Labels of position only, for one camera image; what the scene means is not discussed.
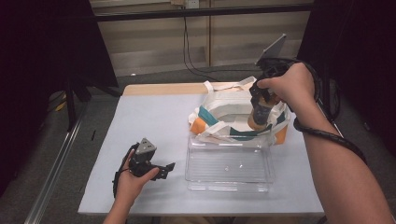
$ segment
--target hand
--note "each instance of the hand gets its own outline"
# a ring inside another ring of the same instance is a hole
[[[133,154],[134,150],[131,151],[128,159],[123,164],[123,170],[129,168],[128,163]],[[131,207],[134,204],[134,200],[142,191],[143,186],[158,174],[159,171],[160,169],[156,167],[141,177],[134,176],[129,170],[122,172],[117,187],[116,202]]]
[[[270,88],[275,94],[290,105],[294,111],[306,103],[314,103],[315,83],[311,73],[303,63],[295,63],[282,77],[260,80],[260,88]]]
[[[117,186],[117,195],[116,200],[111,207],[110,212],[105,218],[104,223],[111,224],[123,224],[125,223],[126,218],[128,217],[129,210],[131,206],[134,204],[134,200],[142,191],[143,186],[150,181],[158,172],[160,172],[159,168],[151,169],[148,173],[141,177],[136,177],[129,172],[128,163],[132,158],[134,151],[132,150],[129,154],[127,160],[123,164],[122,169],[126,171],[121,172],[119,178],[119,184]]]

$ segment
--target human hand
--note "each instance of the human hand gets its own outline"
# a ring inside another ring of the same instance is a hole
[[[296,111],[304,110],[308,103],[315,103],[315,83],[311,73],[303,63],[295,63],[281,77],[260,80],[259,88],[270,88],[280,98]]]
[[[134,154],[134,150],[128,156],[123,164],[122,169],[129,169],[128,163]],[[117,186],[117,195],[115,203],[119,203],[127,208],[134,204],[134,200],[142,191],[143,186],[150,181],[158,172],[159,168],[153,168],[141,177],[134,176],[129,170],[120,173],[120,179]]]

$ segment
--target table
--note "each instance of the table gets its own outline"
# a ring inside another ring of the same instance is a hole
[[[205,99],[205,93],[202,83],[128,86],[92,168],[78,212],[108,213],[114,202],[111,181],[122,157],[131,145],[147,137],[158,148],[151,161],[158,165],[175,162],[176,166],[166,180],[147,183],[130,211],[134,216],[323,215],[303,136],[292,125],[286,142],[271,148],[276,180],[268,192],[188,190],[188,115]]]

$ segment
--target transparent plastic box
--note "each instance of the transparent plastic box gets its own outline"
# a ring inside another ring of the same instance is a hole
[[[190,190],[267,192],[275,180],[270,149],[242,141],[206,143],[191,135],[186,164]]]

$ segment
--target skin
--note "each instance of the skin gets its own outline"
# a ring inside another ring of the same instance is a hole
[[[126,160],[123,165],[123,169],[128,169],[128,161],[133,154],[134,151],[132,150],[128,156],[128,160]],[[134,205],[134,200],[140,194],[144,185],[158,174],[159,171],[159,168],[154,168],[141,177],[136,177],[128,171],[122,172],[117,187],[116,199],[104,223],[124,224],[128,217],[129,210],[132,205]]]
[[[259,81],[293,108],[305,127],[339,133],[314,100],[314,81],[302,63],[282,77]],[[350,150],[308,133],[304,141],[318,197],[330,223],[394,223],[385,196],[364,162]]]

